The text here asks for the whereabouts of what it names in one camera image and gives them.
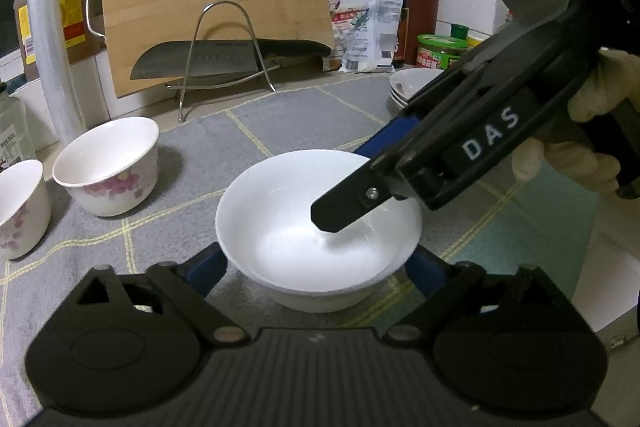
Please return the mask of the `floral white bowl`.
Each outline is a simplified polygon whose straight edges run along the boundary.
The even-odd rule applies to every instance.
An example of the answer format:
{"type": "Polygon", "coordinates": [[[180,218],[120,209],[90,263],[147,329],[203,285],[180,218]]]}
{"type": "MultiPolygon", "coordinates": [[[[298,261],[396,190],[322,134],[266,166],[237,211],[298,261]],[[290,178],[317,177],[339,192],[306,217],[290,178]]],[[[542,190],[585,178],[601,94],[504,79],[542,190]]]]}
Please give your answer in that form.
{"type": "Polygon", "coordinates": [[[55,159],[53,180],[93,216],[108,218],[140,205],[158,180],[160,127],[151,118],[100,124],[55,159]]]}
{"type": "Polygon", "coordinates": [[[29,254],[47,232],[51,203],[43,165],[26,159],[1,173],[1,260],[29,254]]]}

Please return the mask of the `grey checked table mat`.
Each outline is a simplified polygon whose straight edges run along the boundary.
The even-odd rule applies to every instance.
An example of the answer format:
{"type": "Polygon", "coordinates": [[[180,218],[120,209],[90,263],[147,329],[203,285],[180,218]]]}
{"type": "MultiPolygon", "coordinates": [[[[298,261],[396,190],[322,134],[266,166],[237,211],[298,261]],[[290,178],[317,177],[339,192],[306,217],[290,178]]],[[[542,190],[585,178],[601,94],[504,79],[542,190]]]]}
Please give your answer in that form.
{"type": "MultiPolygon", "coordinates": [[[[89,269],[138,273],[186,260],[213,243],[219,199],[246,168],[290,150],[353,150],[393,111],[388,79],[357,75],[202,107],[186,124],[160,116],[156,187],[118,218],[93,217],[50,184],[47,234],[27,257],[1,267],[2,424],[19,426],[38,412],[24,372],[26,349],[89,269]]],[[[596,195],[550,168],[523,184],[503,162],[449,206],[425,213],[422,243],[448,261],[469,260],[491,273],[539,265],[572,295],[596,206],[596,195]]]]}

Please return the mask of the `clear glass jar green lid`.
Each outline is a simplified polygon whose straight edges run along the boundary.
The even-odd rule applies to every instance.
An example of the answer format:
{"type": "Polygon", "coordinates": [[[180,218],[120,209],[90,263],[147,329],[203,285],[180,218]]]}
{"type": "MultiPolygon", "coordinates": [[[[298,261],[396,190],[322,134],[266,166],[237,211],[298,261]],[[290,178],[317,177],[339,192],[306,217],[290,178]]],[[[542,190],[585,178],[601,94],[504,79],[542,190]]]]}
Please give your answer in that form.
{"type": "Polygon", "coordinates": [[[36,151],[30,137],[26,107],[9,94],[8,85],[0,87],[0,169],[10,168],[20,161],[35,159],[36,151]]]}

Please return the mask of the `white snack bag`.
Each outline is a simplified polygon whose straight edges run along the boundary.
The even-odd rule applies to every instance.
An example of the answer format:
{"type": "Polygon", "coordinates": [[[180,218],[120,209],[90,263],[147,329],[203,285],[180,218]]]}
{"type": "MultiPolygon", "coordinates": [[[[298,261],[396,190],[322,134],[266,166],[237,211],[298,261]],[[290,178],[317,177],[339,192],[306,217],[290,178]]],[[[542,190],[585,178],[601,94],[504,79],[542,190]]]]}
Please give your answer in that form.
{"type": "Polygon", "coordinates": [[[331,12],[339,72],[393,72],[394,14],[388,0],[341,0],[331,12]]]}

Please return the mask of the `stack of white plates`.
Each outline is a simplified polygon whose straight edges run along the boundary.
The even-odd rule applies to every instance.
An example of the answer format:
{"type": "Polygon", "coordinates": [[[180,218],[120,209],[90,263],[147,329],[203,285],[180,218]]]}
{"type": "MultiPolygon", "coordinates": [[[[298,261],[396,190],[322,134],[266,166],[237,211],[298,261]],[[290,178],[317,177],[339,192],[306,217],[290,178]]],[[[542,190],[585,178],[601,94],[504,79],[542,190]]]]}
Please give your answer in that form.
{"type": "Polygon", "coordinates": [[[390,75],[390,99],[402,109],[408,105],[410,98],[431,83],[444,71],[431,68],[407,68],[390,75]]]}

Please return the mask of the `plain white bowl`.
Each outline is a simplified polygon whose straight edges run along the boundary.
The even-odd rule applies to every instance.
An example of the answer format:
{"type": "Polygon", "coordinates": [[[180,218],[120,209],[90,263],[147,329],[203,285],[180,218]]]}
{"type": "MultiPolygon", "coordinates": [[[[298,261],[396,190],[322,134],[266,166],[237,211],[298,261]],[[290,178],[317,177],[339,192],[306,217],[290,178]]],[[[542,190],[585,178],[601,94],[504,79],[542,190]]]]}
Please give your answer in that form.
{"type": "Polygon", "coordinates": [[[282,306],[306,313],[360,303],[418,246],[414,199],[391,199],[338,233],[311,220],[311,205],[366,163],[344,150],[296,150],[241,173],[222,195],[218,243],[242,274],[282,306]]]}

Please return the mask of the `kitchen cleaver knife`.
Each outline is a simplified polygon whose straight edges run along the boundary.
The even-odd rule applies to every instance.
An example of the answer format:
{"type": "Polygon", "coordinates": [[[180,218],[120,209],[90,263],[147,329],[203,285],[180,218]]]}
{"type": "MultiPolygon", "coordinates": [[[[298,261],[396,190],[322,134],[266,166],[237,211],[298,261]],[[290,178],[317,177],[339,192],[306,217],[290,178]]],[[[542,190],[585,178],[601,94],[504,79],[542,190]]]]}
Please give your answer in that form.
{"type": "MultiPolygon", "coordinates": [[[[331,48],[311,40],[257,39],[265,60],[269,57],[326,57],[331,48]]],[[[258,72],[259,58],[252,40],[165,41],[147,49],[134,63],[131,80],[182,77],[191,59],[190,77],[207,77],[235,72],[258,72]]]]}

